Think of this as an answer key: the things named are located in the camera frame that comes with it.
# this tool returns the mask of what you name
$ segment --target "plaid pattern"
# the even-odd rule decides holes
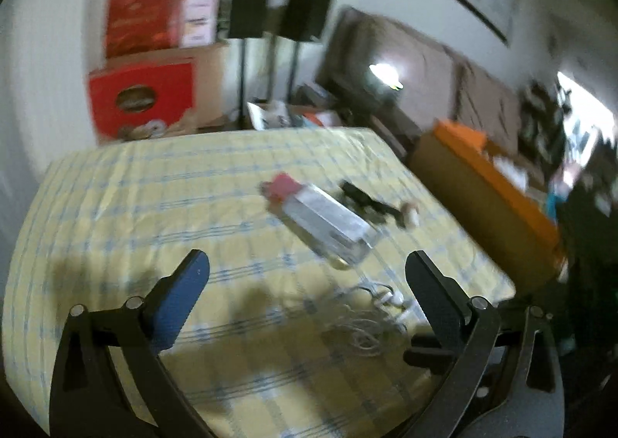
[[[335,191],[348,179],[421,226],[394,224],[357,268],[337,270],[267,211],[259,183],[286,171]],[[191,248],[211,278],[162,360],[221,437],[378,437],[423,404],[433,381],[401,361],[351,356],[323,336],[325,302],[368,278],[411,296],[404,262],[425,250],[469,295],[514,289],[446,210],[371,131],[233,132],[110,146],[53,163],[12,259],[2,345],[8,381],[48,430],[49,389],[70,307],[118,307],[170,274]],[[417,306],[410,328],[424,323]],[[122,355],[136,413],[151,421]]]

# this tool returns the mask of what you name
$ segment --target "blue gripper pad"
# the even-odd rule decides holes
[[[206,254],[191,250],[174,273],[159,280],[148,294],[142,318],[155,353],[174,345],[209,276]]]

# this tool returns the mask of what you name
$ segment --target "clutter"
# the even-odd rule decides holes
[[[547,215],[549,220],[553,222],[558,221],[558,214],[556,207],[567,200],[566,197],[562,197],[556,192],[549,192],[547,195],[547,199],[545,200],[545,214]]]
[[[323,256],[356,265],[370,253],[381,232],[315,185],[302,185],[282,173],[263,185],[271,202],[308,233]]]
[[[194,107],[192,61],[93,72],[90,98],[100,141],[163,136],[171,126],[186,121],[185,113]]]
[[[178,47],[182,0],[109,0],[107,58]]]
[[[554,94],[533,82],[524,94],[521,106],[519,151],[538,164],[550,178],[562,164],[567,150],[564,119],[572,112],[568,95]]]
[[[618,177],[611,186],[611,197],[614,205],[618,205]]]
[[[296,90],[292,103],[319,109],[332,109],[337,105],[338,100],[317,82],[306,82]]]
[[[276,100],[268,104],[265,119],[268,124],[268,129],[291,127],[292,125],[286,104]]]
[[[252,104],[247,102],[249,123],[256,131],[283,127],[338,127],[339,115],[333,110],[286,105],[284,102]]]
[[[355,292],[370,294],[371,302],[359,306]],[[330,299],[339,309],[338,316],[324,321],[326,333],[345,334],[343,345],[357,356],[376,357],[406,341],[406,317],[412,312],[413,299],[384,283],[362,282],[335,294]]]
[[[217,41],[220,0],[183,0],[184,31],[180,46],[208,46]]]
[[[418,227],[420,224],[418,207],[411,202],[404,202],[401,204],[401,209],[397,209],[373,199],[369,194],[349,182],[342,183],[341,190],[343,192],[342,203],[351,206],[354,212],[366,220],[384,224],[386,223],[385,216],[390,215],[397,222],[397,226],[402,229]]]
[[[508,157],[500,155],[493,158],[494,167],[503,177],[517,187],[524,194],[528,191],[528,173],[523,168],[518,168]]]

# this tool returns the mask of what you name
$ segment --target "window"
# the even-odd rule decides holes
[[[568,154],[585,166],[599,136],[614,142],[614,115],[582,86],[558,72],[558,81],[565,91],[571,91],[573,113],[564,119],[568,139]]]

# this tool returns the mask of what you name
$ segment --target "light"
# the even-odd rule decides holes
[[[576,184],[576,178],[573,176],[573,173],[571,173],[570,171],[564,172],[564,175],[562,176],[562,180],[564,183],[566,183],[566,185],[568,185],[571,188],[573,188],[573,185]]]
[[[567,121],[575,123],[579,119],[582,122],[582,133],[596,126],[601,130],[605,140],[612,139],[614,137],[614,115],[611,110],[561,72],[558,72],[558,81],[566,91],[571,90],[570,103],[573,114],[565,119],[565,124]]]
[[[399,74],[389,64],[378,63],[377,65],[370,65],[369,69],[372,71],[373,75],[391,89],[399,91],[404,88],[404,85],[399,82]]]

